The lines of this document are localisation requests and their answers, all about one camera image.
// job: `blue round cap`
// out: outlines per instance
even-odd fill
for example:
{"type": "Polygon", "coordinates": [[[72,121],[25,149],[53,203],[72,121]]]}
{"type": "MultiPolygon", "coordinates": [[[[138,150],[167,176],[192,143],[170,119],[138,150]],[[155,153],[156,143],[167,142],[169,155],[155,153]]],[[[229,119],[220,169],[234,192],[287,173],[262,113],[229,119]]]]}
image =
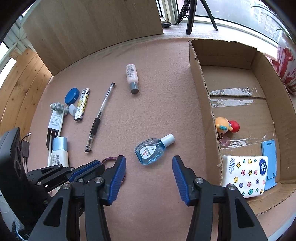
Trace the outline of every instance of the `blue round cap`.
{"type": "Polygon", "coordinates": [[[75,101],[78,99],[79,90],[77,88],[70,89],[68,94],[65,97],[65,103],[67,105],[74,104],[75,101]]]}
{"type": "Polygon", "coordinates": [[[55,150],[67,150],[67,138],[66,137],[56,137],[54,138],[52,144],[52,151],[55,150]]]}

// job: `metal bolt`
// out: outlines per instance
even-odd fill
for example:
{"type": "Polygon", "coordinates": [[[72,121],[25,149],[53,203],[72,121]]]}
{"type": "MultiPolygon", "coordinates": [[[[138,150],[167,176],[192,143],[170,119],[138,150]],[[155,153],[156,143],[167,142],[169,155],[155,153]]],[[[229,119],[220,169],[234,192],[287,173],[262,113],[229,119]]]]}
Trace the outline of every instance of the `metal bolt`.
{"type": "Polygon", "coordinates": [[[103,181],[103,178],[102,177],[96,177],[95,179],[94,179],[94,182],[95,183],[101,183],[103,181]]]}
{"type": "Polygon", "coordinates": [[[64,185],[63,185],[63,189],[65,189],[65,190],[67,190],[67,189],[69,189],[70,188],[70,184],[69,183],[65,183],[64,185]]]}
{"type": "Polygon", "coordinates": [[[201,184],[201,183],[203,183],[203,179],[201,177],[197,177],[195,179],[195,182],[201,184]]]}
{"type": "Polygon", "coordinates": [[[236,189],[236,186],[234,184],[228,184],[228,188],[230,190],[235,190],[236,189]]]}

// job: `gray berry cluster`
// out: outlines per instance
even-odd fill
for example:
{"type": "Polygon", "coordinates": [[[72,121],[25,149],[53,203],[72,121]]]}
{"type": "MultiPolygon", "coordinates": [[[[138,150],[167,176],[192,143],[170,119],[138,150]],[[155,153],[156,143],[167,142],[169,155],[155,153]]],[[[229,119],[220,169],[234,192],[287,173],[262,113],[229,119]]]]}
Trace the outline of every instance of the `gray berry cluster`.
{"type": "Polygon", "coordinates": [[[64,115],[67,115],[69,113],[69,106],[66,106],[64,104],[61,104],[60,102],[52,103],[50,104],[51,111],[57,111],[57,112],[63,112],[64,115]]]}

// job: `flower pot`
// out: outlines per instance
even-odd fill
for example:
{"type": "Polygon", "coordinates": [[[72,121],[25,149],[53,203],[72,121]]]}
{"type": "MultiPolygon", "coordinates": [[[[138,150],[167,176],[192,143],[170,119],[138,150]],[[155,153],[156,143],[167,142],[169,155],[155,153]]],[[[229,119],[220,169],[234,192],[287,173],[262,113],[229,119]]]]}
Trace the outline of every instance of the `flower pot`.
{"type": "Polygon", "coordinates": [[[273,67],[282,79],[288,90],[296,95],[296,46],[283,33],[279,40],[277,62],[273,67]]]}

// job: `wooden wall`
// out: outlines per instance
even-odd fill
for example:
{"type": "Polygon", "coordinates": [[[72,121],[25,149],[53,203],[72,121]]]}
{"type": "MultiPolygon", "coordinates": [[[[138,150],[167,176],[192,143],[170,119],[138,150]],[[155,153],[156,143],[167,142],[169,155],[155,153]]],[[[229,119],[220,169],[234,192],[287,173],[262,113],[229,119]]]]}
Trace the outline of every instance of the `wooden wall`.
{"type": "Polygon", "coordinates": [[[51,76],[31,49],[17,58],[0,88],[0,135],[14,127],[20,127],[21,137],[29,132],[37,104],[51,76]]]}
{"type": "Polygon", "coordinates": [[[163,34],[155,0],[42,0],[23,28],[53,75],[111,45],[163,34]]]}

